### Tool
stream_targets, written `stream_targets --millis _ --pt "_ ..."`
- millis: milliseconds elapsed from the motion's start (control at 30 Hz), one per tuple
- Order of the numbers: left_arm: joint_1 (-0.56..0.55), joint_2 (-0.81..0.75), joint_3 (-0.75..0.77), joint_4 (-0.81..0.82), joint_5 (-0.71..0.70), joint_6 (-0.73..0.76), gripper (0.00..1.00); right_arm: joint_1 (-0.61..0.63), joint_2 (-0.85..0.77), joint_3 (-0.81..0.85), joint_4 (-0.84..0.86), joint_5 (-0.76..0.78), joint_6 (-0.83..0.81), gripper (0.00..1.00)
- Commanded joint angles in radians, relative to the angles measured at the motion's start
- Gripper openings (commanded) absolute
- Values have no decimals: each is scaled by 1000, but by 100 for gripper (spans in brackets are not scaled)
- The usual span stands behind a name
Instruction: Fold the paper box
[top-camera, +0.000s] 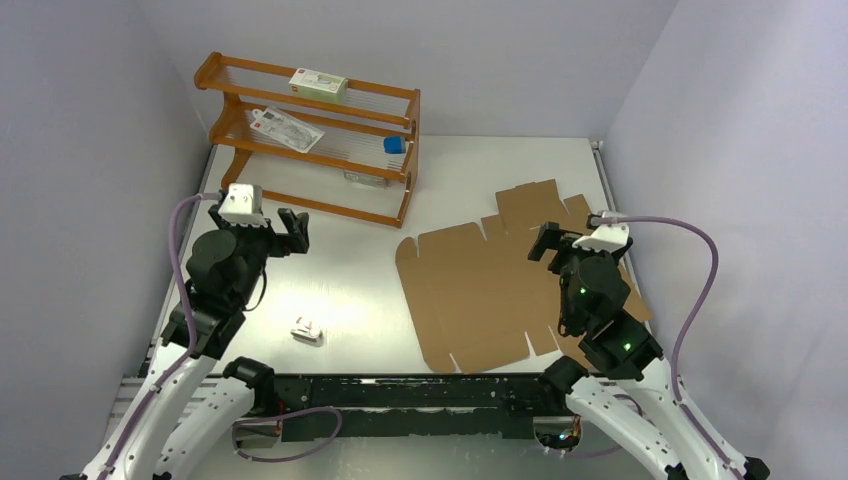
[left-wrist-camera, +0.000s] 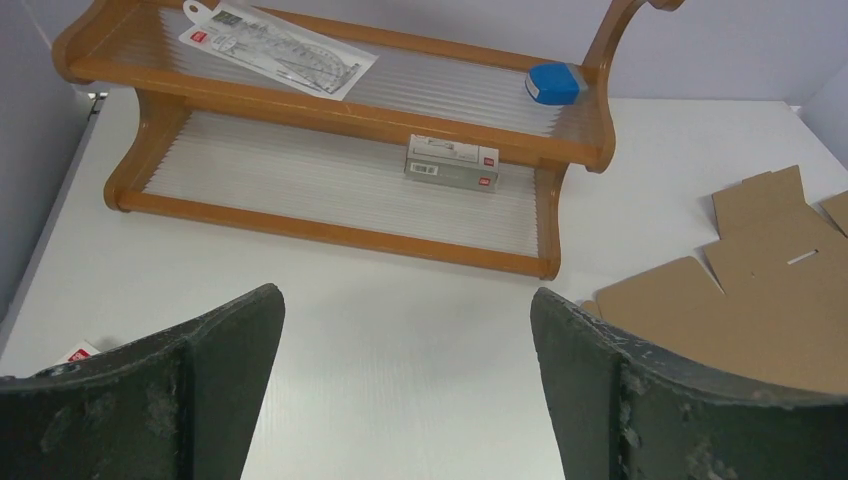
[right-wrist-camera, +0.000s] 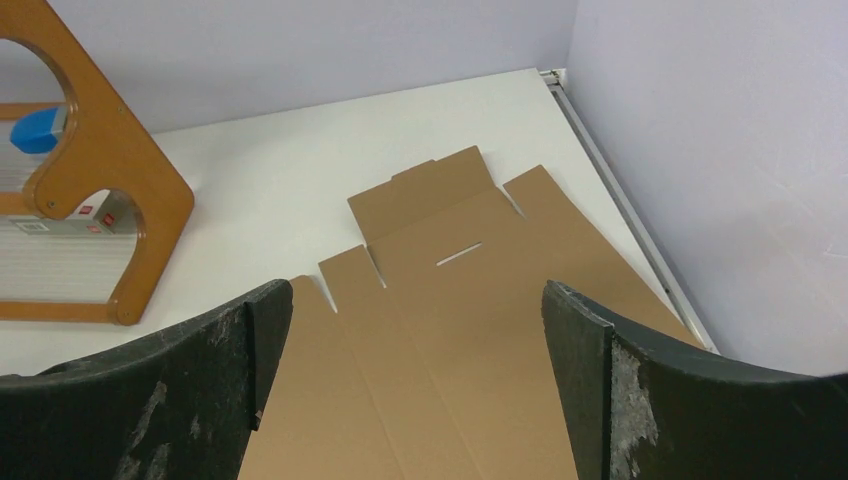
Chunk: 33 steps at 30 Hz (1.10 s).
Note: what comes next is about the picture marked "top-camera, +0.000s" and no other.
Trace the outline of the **brown cardboard box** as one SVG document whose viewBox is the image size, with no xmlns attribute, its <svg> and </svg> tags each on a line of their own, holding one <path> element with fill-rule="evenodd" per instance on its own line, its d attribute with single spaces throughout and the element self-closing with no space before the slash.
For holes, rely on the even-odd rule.
<svg viewBox="0 0 848 480">
<path fill-rule="evenodd" d="M 558 332 L 558 277 L 527 255 L 553 221 L 587 233 L 590 204 L 559 195 L 555 180 L 496 193 L 498 212 L 403 239 L 395 263 L 426 365 L 439 373 L 480 373 L 530 355 L 559 352 L 590 364 L 576 337 Z"/>
</svg>

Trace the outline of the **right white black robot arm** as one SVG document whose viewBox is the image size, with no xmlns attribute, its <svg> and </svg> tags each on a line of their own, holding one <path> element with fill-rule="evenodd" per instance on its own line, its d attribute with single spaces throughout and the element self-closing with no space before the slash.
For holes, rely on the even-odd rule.
<svg viewBox="0 0 848 480">
<path fill-rule="evenodd" d="M 632 399 L 622 403 L 577 360 L 563 356 L 539 377 L 550 413 L 568 409 L 596 425 L 655 479 L 766 479 L 771 471 L 732 447 L 707 420 L 647 327 L 625 309 L 631 288 L 619 269 L 632 245 L 626 220 L 590 215 L 590 234 L 546 222 L 528 253 L 554 251 L 548 265 L 560 289 L 559 333 L 579 338 L 589 363 Z"/>
</svg>

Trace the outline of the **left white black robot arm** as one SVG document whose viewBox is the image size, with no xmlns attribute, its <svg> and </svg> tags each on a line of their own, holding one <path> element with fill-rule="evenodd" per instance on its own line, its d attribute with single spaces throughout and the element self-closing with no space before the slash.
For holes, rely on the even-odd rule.
<svg viewBox="0 0 848 480">
<path fill-rule="evenodd" d="M 267 262 L 307 253 L 309 216 L 281 208 L 274 231 L 261 202 L 201 193 L 175 207 L 168 247 L 179 295 L 148 375 L 117 428 L 79 479 L 178 479 L 246 414 L 279 413 L 274 370 L 239 357 L 207 405 L 181 417 L 246 319 Z"/>
</svg>

